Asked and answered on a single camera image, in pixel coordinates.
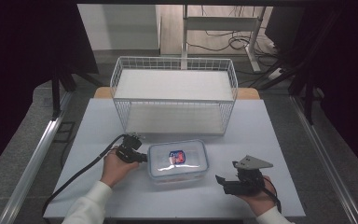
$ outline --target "sticker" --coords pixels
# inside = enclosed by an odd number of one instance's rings
[[[185,152],[183,150],[176,150],[170,152],[170,163],[172,165],[183,164],[186,161]]]

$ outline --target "floor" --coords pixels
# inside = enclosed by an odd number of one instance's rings
[[[207,7],[205,10],[208,14],[212,13],[209,12],[210,9]],[[253,12],[253,9],[246,9],[246,11],[248,13]],[[273,52],[274,48],[269,45],[268,40],[265,39],[265,41],[261,41],[261,39],[260,43],[263,42],[265,44],[262,48]],[[201,43],[210,44],[212,41],[201,41]],[[219,44],[220,42],[217,41],[208,47],[218,48]],[[162,55],[178,55],[180,51],[177,50],[178,49],[163,48],[163,43],[161,43]],[[117,57],[122,55],[134,55],[134,53],[136,53],[137,56],[158,56],[141,51],[95,51],[95,58],[100,69],[100,74],[93,76],[108,86],[109,78],[113,72]],[[200,54],[207,55],[208,57],[221,57],[221,55],[209,55],[210,53],[211,52],[207,51],[194,51],[191,53],[193,55],[190,56],[198,56],[198,54]],[[259,85],[259,83],[268,81],[269,77],[265,74],[253,74],[249,61],[244,54],[234,55],[229,52],[223,53],[223,55],[226,54],[229,54],[227,57],[234,62],[234,67],[237,70],[237,78],[241,87],[255,87]],[[265,60],[266,61],[263,62],[267,64],[273,63],[275,59],[267,58]],[[262,65],[262,68],[266,71],[268,66]],[[76,91],[73,92],[69,109],[63,119],[61,132],[56,134],[55,142],[52,143],[48,150],[48,154],[35,177],[34,183],[17,215],[15,223],[45,223],[45,220],[41,218],[41,208],[55,188],[62,165],[70,150],[71,140],[76,136],[76,130],[82,120],[89,98],[93,96],[93,93],[97,89],[97,87],[76,75],[74,75],[74,79],[77,88]],[[308,138],[305,128],[300,122],[298,114],[290,100],[290,96],[287,93],[289,84],[290,79],[287,79],[279,85],[260,92],[260,96],[266,104],[282,153],[295,182],[300,201],[307,214],[306,217],[289,217],[289,219],[295,223],[309,224],[350,223],[322,167],[320,158],[315,152],[312,142]],[[51,113],[51,87],[50,83],[45,83],[35,89],[34,103],[0,158],[0,216],[21,177],[22,171],[27,165],[28,160],[32,157],[34,149],[50,121]],[[321,137],[321,141],[324,143],[338,173],[350,190],[353,199],[358,204],[358,160],[325,117],[324,112],[320,108],[320,102],[314,101],[312,113],[314,121],[313,127]],[[67,130],[71,130],[71,128],[73,129],[71,133],[66,132]],[[189,221],[171,221],[167,223],[188,222]],[[255,223],[253,219],[246,220],[245,222]],[[119,221],[119,223],[136,222]],[[220,224],[227,222],[214,221],[213,223]]]

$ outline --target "gray carpet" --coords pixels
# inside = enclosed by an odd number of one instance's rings
[[[108,86],[109,78],[118,55],[124,54],[123,52],[96,52],[96,60],[101,74],[95,75],[95,77],[101,80],[106,86]],[[246,73],[251,72],[249,66],[246,66],[247,62],[244,61],[246,58],[235,57],[232,60],[236,69]],[[260,75],[255,76],[238,73],[240,83],[247,80],[255,80],[259,77]],[[61,173],[61,161],[65,160],[65,156],[71,147],[71,143],[67,142],[76,134],[89,98],[93,96],[96,90],[95,86],[84,79],[77,76],[74,76],[74,78],[76,80],[77,89],[70,102],[70,109],[65,115],[65,124],[62,125],[62,130],[65,131],[72,124],[74,125],[74,131],[69,138],[68,133],[58,133],[56,135],[55,140],[58,142],[51,145],[15,223],[45,223],[41,218],[43,203],[52,193]],[[247,87],[252,82],[253,81],[245,82],[242,86]],[[287,85],[289,83],[290,80],[287,80],[269,90],[260,92],[261,98],[265,101],[275,133],[277,134],[282,153],[295,182],[300,201],[307,214],[306,217],[289,217],[289,219],[297,224],[350,223],[289,99],[287,94]],[[0,158],[0,215],[51,118],[50,91],[49,83],[36,88],[34,92],[34,103],[29,113]],[[313,119],[315,122],[314,127],[321,136],[338,172],[341,174],[351,190],[355,201],[358,203],[358,160],[324,116],[324,112],[319,107],[319,102],[314,103]],[[119,221],[119,223],[141,222]],[[171,221],[165,223],[206,222]],[[212,223],[241,222],[214,221]],[[250,219],[246,220],[246,223],[255,223],[255,221]]]

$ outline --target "person's left hand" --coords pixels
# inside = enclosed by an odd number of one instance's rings
[[[130,170],[139,166],[137,161],[126,163],[119,159],[116,155],[116,149],[117,147],[112,148],[103,158],[103,176],[101,177],[101,182],[104,182],[110,188],[122,180]]]

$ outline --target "wall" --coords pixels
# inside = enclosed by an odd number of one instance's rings
[[[159,49],[159,6],[77,6],[93,50]]]

